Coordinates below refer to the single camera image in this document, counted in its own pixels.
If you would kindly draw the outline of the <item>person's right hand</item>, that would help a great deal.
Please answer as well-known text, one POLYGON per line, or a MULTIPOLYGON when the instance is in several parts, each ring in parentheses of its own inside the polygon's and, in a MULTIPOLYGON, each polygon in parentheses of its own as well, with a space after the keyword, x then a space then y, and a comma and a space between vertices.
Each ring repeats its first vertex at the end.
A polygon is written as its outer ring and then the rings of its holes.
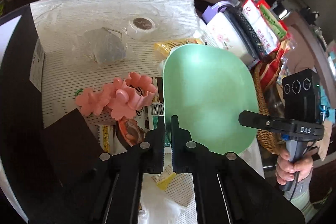
POLYGON ((282 148, 277 158, 276 179, 280 185, 285 185, 288 181, 294 181, 294 174, 299 173, 298 182, 306 179, 313 169, 313 152, 308 152, 296 163, 289 161, 290 155, 286 148, 282 148))

